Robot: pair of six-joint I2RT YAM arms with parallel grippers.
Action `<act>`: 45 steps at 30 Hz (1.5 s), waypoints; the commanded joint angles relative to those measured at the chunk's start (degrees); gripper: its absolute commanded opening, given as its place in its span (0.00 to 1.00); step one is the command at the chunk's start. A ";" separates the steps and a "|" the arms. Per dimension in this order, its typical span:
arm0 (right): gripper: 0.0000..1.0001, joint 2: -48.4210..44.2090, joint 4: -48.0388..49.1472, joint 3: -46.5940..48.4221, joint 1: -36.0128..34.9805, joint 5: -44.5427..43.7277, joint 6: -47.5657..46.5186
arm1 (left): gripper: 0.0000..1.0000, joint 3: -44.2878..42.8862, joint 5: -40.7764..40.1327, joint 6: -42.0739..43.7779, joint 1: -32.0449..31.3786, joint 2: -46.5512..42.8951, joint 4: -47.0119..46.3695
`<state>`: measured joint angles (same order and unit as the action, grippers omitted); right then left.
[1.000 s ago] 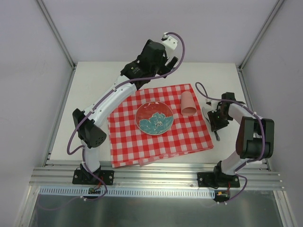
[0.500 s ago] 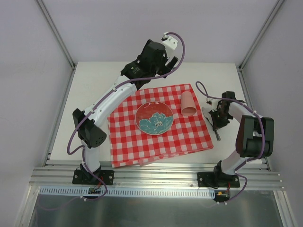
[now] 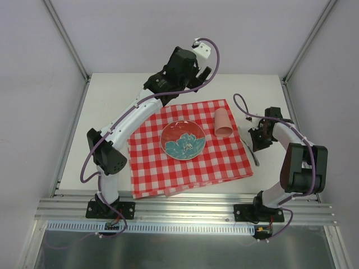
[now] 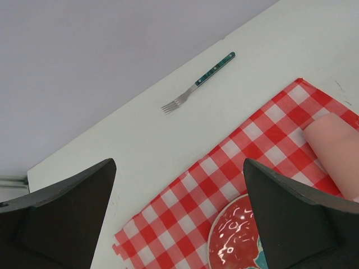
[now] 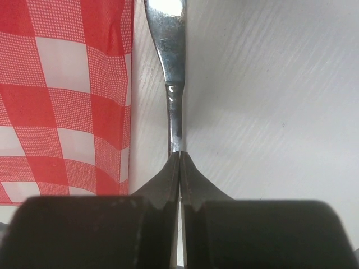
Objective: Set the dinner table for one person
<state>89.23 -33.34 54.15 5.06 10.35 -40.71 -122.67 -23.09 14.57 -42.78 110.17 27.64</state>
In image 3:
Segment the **silver table knife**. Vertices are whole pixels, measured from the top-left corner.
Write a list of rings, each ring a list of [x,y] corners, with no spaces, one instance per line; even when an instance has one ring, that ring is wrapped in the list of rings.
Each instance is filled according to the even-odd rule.
[[[253,158],[255,166],[259,167],[260,163],[259,163],[259,160],[257,159],[256,155],[254,154],[254,151],[253,151],[253,148],[252,148],[252,142],[250,142],[248,140],[249,136],[247,134],[245,134],[245,132],[240,127],[237,127],[237,129],[238,129],[241,141],[248,148],[248,150],[249,150],[249,152],[250,152],[250,154],[251,154],[251,156]]]

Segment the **salmon pink plastic cup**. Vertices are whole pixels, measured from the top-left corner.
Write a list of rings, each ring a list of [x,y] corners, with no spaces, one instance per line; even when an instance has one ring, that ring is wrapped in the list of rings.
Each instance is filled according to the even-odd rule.
[[[220,138],[230,137],[233,133],[232,124],[224,108],[219,108],[214,115],[214,134]]]

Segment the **red teal ceramic plate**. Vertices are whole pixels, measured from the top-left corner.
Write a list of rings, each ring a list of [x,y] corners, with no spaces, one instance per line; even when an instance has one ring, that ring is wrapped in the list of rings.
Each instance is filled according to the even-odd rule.
[[[171,158],[191,160],[205,148],[204,130],[190,120],[177,120],[166,125],[160,134],[160,146]]]

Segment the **red white checkered cloth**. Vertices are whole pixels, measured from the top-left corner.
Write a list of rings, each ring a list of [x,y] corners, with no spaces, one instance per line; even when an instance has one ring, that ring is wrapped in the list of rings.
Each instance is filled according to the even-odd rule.
[[[234,129],[227,138],[214,134],[214,115],[219,108],[227,110]],[[193,121],[204,130],[205,148],[191,160],[173,159],[160,146],[163,128],[177,120]],[[224,99],[162,108],[128,139],[133,198],[163,194],[170,196],[187,189],[252,176],[251,164],[236,128],[232,112]]]

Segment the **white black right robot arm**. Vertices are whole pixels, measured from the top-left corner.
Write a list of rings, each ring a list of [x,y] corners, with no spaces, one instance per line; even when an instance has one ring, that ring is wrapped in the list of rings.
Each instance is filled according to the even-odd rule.
[[[253,200],[251,215],[255,220],[264,221],[271,210],[296,197],[324,190],[328,149],[310,142],[290,119],[282,117],[280,108],[265,109],[264,117],[253,123],[248,133],[253,152],[267,149],[273,142],[280,142],[286,151],[279,182]]]

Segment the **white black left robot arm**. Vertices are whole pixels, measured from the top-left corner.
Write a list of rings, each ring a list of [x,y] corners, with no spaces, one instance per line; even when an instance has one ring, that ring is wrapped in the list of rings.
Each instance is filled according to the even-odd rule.
[[[87,133],[90,156],[96,165],[100,183],[96,194],[98,210],[113,217],[118,210],[116,175],[127,163],[120,150],[127,139],[154,113],[166,106],[185,89],[200,87],[211,73],[205,66],[211,49],[204,43],[191,50],[175,47],[161,71],[150,76],[132,104],[112,123]]]

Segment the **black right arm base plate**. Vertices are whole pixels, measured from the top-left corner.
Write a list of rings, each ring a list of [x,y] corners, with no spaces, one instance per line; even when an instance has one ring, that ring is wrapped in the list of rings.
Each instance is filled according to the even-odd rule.
[[[235,204],[233,205],[233,214],[236,222],[250,222],[258,224],[259,222],[283,223],[283,210],[279,208],[256,208],[253,204]]]

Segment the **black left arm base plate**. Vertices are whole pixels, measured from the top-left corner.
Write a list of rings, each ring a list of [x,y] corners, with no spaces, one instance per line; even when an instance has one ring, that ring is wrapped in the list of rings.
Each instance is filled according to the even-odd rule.
[[[111,204],[111,206],[122,214],[126,220],[133,220],[135,216],[135,202],[124,202],[119,201]],[[87,219],[116,219],[118,213],[110,209],[106,204],[101,200],[99,201],[89,201],[85,217]]]

